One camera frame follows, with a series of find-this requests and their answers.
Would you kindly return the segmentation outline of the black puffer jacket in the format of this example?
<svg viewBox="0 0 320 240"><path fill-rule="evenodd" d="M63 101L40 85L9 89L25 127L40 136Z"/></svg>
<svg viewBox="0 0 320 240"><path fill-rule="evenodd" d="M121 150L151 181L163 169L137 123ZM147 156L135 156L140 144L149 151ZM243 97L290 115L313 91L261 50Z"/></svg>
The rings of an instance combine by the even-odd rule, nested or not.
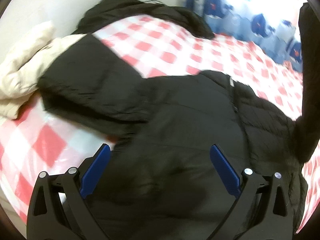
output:
<svg viewBox="0 0 320 240"><path fill-rule="evenodd" d="M86 203L111 239L206 239L233 203L214 169L281 173L300 226L308 185L295 122L221 72L145 79L93 35L58 56L37 86L47 111L116 137Z"/></svg>

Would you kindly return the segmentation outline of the cream quilted jacket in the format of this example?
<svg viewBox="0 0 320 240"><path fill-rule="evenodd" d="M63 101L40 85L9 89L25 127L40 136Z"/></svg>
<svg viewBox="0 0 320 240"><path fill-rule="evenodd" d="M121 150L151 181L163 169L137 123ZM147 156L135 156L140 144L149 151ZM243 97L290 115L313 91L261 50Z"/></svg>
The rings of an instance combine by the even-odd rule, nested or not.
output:
<svg viewBox="0 0 320 240"><path fill-rule="evenodd" d="M50 22L23 35L1 63L1 118L15 120L19 109L37 90L39 78L52 62L83 34L54 37Z"/></svg>

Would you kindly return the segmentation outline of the blue whale curtain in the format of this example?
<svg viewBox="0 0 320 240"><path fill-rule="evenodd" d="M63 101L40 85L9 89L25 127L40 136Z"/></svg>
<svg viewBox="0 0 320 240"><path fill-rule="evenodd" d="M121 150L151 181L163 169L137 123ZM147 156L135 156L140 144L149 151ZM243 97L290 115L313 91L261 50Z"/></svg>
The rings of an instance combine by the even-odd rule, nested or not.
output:
<svg viewBox="0 0 320 240"><path fill-rule="evenodd" d="M252 41L275 63L303 69L299 11L306 0L182 0L211 30Z"/></svg>

